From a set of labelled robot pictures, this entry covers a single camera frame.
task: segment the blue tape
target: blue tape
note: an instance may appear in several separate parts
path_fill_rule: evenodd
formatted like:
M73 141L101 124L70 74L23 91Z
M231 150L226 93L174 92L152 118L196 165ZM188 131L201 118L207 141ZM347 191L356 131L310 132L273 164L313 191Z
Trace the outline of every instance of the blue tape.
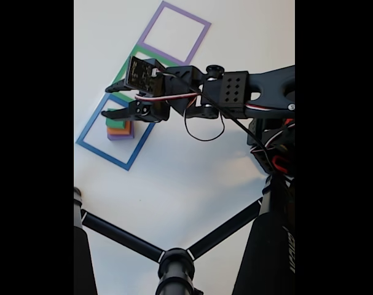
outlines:
M105 94L103 99L101 100L98 107L95 109L95 112L92 114L91 118L89 119L88 123L84 127L83 131L81 132L80 136L78 137L76 143L83 148L86 148L87 150L95 153L96 155L99 155L100 157L110 161L111 163L114 163L115 165L129 171L130 167L133 165L133 162L136 160L138 153L140 152L141 148L144 146L144 143L146 142L149 134L151 133L152 129L154 128L155 123L149 123L148 128L145 130L143 136L139 140L135 150L133 151L132 155L130 156L127 163L123 163L122 161L106 154L105 152L95 148L94 146L91 146L90 144L86 143L84 141L85 137L87 136L89 130L91 129L93 123L95 123L97 117L100 115L101 110L104 108L105 104L108 100L112 100L115 103L120 104L121 106L128 107L129 103L121 100L120 98L111 95L110 93Z

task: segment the colored foam block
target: colored foam block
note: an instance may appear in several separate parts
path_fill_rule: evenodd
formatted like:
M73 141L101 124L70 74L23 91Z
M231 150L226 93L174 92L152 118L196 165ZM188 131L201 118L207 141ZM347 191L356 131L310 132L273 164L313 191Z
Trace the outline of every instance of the colored foam block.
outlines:
M129 140L129 139L133 139L135 137L135 128L134 128L134 124L132 124L132 127L130 129L130 134L129 135L111 135L111 134L107 134L107 138L111 141L115 141L115 140Z
M129 135L131 127L132 127L132 124L130 123L130 121L126 121L124 129L107 127L107 134L110 134L110 135Z
M108 111L116 111L117 109L107 109ZM124 129L125 128L125 121L114 121L111 119L106 118L106 126L110 128L118 128Z

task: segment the black tube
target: black tube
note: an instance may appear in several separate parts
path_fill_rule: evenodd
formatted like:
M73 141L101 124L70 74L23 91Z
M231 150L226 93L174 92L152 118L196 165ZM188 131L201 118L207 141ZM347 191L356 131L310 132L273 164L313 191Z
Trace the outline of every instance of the black tube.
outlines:
M97 295L87 234L74 227L74 295Z
M181 262L170 262L164 277L168 279L163 282L162 286L159 285L161 289L159 295L192 295L193 285L187 283L190 278Z
M258 217L260 210L260 204L258 202L259 200L255 201L237 215L227 220L217 229L196 242L194 245L190 246L188 250L192 253L194 260L203 256L210 249L214 248L234 234L237 230L241 229L243 226L247 225L253 219Z
M121 245L149 258L152 261L158 262L163 253L162 249L89 212L86 212L82 225L94 230L95 232L98 232L101 235L104 235L107 238L110 238L117 243L120 243Z
M294 295L296 242L287 220L277 212L253 223L232 295Z

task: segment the red and white wire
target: red and white wire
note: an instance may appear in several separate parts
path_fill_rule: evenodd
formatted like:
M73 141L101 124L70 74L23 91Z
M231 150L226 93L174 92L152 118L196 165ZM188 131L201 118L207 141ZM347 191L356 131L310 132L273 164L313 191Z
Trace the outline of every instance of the red and white wire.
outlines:
M290 124L287 128L293 128L294 126L296 126L295 123L293 124ZM279 135L281 135L283 133L283 130L280 130L278 133L274 134L267 142L266 144L264 145L267 149L269 149L268 147L270 146L271 142L276 138L278 137ZM250 149L250 152L262 152L262 149L256 149L257 146L255 147L252 147Z
M245 104L248 109L255 109L257 111L271 111L272 109L265 108L263 106L254 106L253 104Z
M194 104L194 102L197 100L197 96L195 96L195 98L193 100L190 101L190 103L186 106L186 109L189 109L189 107Z
M157 97L145 97L136 94L135 99L143 100L143 101L166 101L166 100L178 100L181 98L190 98L197 96L197 93L185 93L185 94L177 94L177 95L167 95L167 96L157 96Z

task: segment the purple block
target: purple block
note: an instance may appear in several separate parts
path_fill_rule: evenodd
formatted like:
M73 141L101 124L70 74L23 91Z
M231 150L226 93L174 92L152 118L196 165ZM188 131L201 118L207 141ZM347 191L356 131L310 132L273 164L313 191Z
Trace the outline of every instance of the purple block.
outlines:
M135 137L135 125L132 123L132 126L130 127L130 134L127 135L111 135L107 133L107 138L111 141L114 140L130 140Z

